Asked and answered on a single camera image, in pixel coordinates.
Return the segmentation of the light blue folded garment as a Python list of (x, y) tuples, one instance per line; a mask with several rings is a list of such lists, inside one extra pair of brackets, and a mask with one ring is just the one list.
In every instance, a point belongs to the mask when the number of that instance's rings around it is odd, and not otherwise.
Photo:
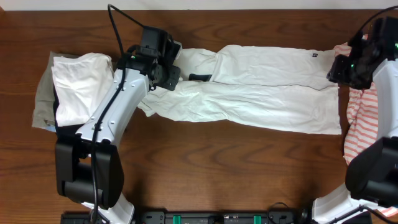
[(47, 131), (51, 131), (53, 133), (56, 132), (56, 128), (54, 125), (46, 125), (45, 127), (43, 127), (43, 129), (47, 130)]

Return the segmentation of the folded white shirt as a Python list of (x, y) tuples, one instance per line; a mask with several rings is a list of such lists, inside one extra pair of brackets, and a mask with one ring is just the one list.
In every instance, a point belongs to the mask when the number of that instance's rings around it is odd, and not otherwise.
[(84, 124), (113, 83), (112, 59), (99, 53), (78, 58), (54, 57), (52, 78), (58, 97), (57, 124)]

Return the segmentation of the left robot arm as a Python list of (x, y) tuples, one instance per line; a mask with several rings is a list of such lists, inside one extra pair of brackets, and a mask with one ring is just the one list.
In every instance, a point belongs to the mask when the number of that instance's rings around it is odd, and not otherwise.
[(124, 172), (118, 147), (150, 89), (175, 89), (178, 56), (178, 52), (157, 58), (127, 54), (116, 66), (104, 54), (54, 58), (57, 191), (91, 209), (83, 222), (133, 221), (134, 206), (122, 193)]

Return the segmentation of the folded black garment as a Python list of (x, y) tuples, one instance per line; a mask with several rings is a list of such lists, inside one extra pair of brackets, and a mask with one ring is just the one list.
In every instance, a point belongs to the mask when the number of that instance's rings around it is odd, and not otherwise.
[(57, 142), (69, 144), (69, 145), (74, 145), (77, 137), (76, 137), (76, 132), (80, 127), (82, 127), (82, 124), (76, 124), (76, 125), (69, 125), (69, 126), (59, 126), (58, 121), (57, 121), (57, 109), (59, 106), (59, 100), (58, 96), (56, 93), (55, 88), (53, 88), (53, 94), (54, 94), (54, 103), (53, 103), (53, 113), (54, 113), (54, 118), (55, 118), (55, 132), (57, 135)]

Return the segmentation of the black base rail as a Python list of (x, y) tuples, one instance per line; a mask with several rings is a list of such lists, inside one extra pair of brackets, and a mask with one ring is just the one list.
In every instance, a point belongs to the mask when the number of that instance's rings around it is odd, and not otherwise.
[[(83, 212), (66, 212), (61, 215), (61, 224), (86, 224), (90, 223), (89, 214)], [(298, 212), (292, 208), (274, 207), (270, 211), (257, 213), (171, 213), (152, 211), (134, 215), (132, 224), (294, 224), (315, 223), (309, 220), (301, 221)], [(353, 217), (344, 224), (372, 224), (369, 212)]]

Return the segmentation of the folded olive garment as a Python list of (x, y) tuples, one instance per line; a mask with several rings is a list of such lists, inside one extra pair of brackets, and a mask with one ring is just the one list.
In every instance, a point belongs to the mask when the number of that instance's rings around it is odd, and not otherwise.
[(43, 129), (46, 125), (55, 125), (53, 113), (53, 103), (55, 98), (53, 94), (54, 84), (52, 78), (54, 57), (78, 58), (81, 56), (50, 52), (47, 68), (39, 81), (35, 95), (35, 108), (32, 118), (32, 127), (34, 128)]

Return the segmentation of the white t-shirt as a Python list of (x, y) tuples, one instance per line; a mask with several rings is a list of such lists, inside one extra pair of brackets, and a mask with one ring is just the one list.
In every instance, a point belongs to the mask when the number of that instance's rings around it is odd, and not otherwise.
[(333, 50), (228, 45), (184, 49), (173, 91), (158, 88), (140, 103), (147, 116), (235, 123), (306, 134), (341, 133), (338, 86), (326, 75)]

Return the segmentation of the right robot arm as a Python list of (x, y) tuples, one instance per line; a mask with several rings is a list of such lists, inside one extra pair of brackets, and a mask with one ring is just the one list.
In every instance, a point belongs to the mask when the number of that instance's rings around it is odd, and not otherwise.
[(397, 214), (397, 59), (378, 62), (369, 89), (350, 88), (348, 97), (346, 180), (315, 199), (307, 223), (344, 223), (364, 212), (387, 222)]

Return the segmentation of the red white striped shirt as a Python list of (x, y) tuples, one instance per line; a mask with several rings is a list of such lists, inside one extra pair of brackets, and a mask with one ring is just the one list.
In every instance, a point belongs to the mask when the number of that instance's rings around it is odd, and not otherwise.
[(369, 89), (349, 89), (346, 117), (348, 133), (343, 144), (343, 157), (347, 164), (376, 142), (378, 134), (378, 98), (374, 83)]

